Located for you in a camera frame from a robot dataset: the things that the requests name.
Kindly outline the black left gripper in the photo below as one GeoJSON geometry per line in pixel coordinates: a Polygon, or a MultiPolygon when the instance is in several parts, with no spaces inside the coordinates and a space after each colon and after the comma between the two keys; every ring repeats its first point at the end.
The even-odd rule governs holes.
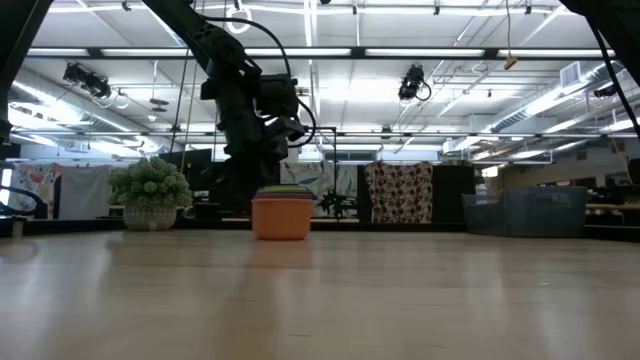
{"type": "Polygon", "coordinates": [[[251,200],[257,191],[279,182],[288,146],[306,134],[298,111],[297,80],[286,73],[243,74],[212,71],[201,98],[213,100],[217,129],[226,139],[219,194],[227,200],[251,200]]]}

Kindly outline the black curved tube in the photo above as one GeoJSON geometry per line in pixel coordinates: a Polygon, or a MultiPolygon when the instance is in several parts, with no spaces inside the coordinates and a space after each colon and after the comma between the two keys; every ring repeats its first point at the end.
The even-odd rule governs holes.
{"type": "Polygon", "coordinates": [[[0,191],[2,190],[24,195],[26,197],[33,199],[35,202],[35,207],[31,210],[17,210],[0,202],[0,215],[24,216],[24,217],[33,216],[35,219],[48,218],[48,205],[37,194],[27,190],[18,189],[16,187],[0,185],[0,191]]]}

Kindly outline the black display screen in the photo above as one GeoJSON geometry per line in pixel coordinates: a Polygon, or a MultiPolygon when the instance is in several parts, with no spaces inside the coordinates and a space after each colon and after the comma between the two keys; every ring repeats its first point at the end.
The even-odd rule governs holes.
{"type": "Polygon", "coordinates": [[[175,165],[179,172],[184,175],[189,185],[193,204],[201,201],[209,193],[212,157],[213,152],[211,149],[172,152],[160,155],[162,160],[175,165]]]}

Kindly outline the pale leaf-print hanging cloth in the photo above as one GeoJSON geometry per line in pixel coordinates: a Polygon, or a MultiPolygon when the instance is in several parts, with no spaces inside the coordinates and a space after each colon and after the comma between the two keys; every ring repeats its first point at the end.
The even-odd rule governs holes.
{"type": "Polygon", "coordinates": [[[334,179],[333,162],[306,162],[280,164],[280,183],[298,184],[311,192],[315,217],[334,217],[333,208],[324,210],[320,202],[324,195],[335,190],[337,195],[356,198],[358,194],[358,173],[356,165],[337,165],[337,179],[334,179]]]}

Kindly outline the black ceiling-mounted device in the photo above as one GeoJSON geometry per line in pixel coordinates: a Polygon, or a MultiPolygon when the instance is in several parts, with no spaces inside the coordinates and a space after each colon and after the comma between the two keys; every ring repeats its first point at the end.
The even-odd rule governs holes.
{"type": "Polygon", "coordinates": [[[78,63],[67,64],[63,79],[72,85],[78,85],[94,98],[107,99],[112,94],[107,78],[85,70],[78,63]]]}
{"type": "Polygon", "coordinates": [[[432,89],[425,79],[421,65],[412,65],[406,75],[401,79],[398,97],[401,101],[419,100],[428,101],[431,98],[432,89]]]}

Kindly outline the grey hanging cloth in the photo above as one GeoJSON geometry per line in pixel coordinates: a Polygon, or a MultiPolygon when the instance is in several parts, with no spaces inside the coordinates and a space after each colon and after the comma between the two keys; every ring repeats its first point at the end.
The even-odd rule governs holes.
{"type": "Polygon", "coordinates": [[[95,220],[109,214],[111,168],[63,167],[61,172],[60,220],[95,220]]]}

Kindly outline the black aluminium table frame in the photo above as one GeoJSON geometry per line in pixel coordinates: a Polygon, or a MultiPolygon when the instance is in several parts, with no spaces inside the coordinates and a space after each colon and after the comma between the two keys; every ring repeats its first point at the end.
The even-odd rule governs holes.
{"type": "MultiPolygon", "coordinates": [[[[247,219],[238,221],[209,221],[178,219],[174,228],[180,230],[250,230],[247,219]]],[[[125,230],[122,219],[96,220],[28,220],[20,217],[0,218],[0,238],[10,238],[14,229],[19,235],[52,235],[79,232],[125,230]]],[[[324,221],[314,219],[312,231],[337,232],[418,232],[418,233],[466,233],[463,224],[390,224],[324,221]]],[[[586,225],[583,237],[586,239],[618,241],[640,244],[640,227],[586,225]]]]}

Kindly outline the black partition panel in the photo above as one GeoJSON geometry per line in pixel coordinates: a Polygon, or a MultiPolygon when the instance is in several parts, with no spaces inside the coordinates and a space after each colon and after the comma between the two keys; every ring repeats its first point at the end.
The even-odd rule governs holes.
{"type": "Polygon", "coordinates": [[[471,166],[437,165],[432,177],[433,223],[463,224],[463,196],[475,194],[471,166]]]}

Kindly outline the yellow hanging hook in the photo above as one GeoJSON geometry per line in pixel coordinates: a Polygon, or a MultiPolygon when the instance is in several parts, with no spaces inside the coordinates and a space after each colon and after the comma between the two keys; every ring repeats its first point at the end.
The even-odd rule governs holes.
{"type": "Polygon", "coordinates": [[[509,71],[517,63],[518,59],[512,54],[512,42],[511,42],[512,20],[511,20],[510,0],[504,0],[504,5],[506,10],[506,20],[507,20],[507,55],[506,55],[506,61],[504,64],[504,70],[509,71]]]}

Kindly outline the brown patterned hanging cloth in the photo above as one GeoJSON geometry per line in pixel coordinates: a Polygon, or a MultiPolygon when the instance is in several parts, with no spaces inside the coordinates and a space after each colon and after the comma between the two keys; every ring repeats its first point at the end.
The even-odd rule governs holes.
{"type": "Polygon", "coordinates": [[[430,163],[394,165],[378,161],[364,167],[364,176],[375,222],[431,222],[433,166],[430,163]]]}

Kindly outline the green potted artificial plant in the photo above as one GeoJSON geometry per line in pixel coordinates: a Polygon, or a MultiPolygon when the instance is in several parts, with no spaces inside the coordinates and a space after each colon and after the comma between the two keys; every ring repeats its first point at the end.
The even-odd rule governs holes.
{"type": "Polygon", "coordinates": [[[165,231],[175,223],[178,208],[192,204],[185,176],[160,157],[142,158],[109,178],[109,202],[122,205],[124,224],[132,231],[165,231]]]}

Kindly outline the grey plastic basket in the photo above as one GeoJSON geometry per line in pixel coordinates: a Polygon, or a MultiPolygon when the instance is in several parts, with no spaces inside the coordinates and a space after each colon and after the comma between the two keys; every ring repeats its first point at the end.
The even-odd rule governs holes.
{"type": "Polygon", "coordinates": [[[583,235],[587,189],[519,187],[499,196],[463,195],[470,233],[505,237],[578,238],[583,235]]]}

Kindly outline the colourful hanging cloth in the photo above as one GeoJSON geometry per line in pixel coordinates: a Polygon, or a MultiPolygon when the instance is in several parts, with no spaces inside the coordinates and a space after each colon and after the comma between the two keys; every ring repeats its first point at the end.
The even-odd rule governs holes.
{"type": "Polygon", "coordinates": [[[59,204],[62,167],[51,164],[18,164],[12,171],[12,187],[36,194],[47,205],[47,218],[54,219],[59,204]]]}

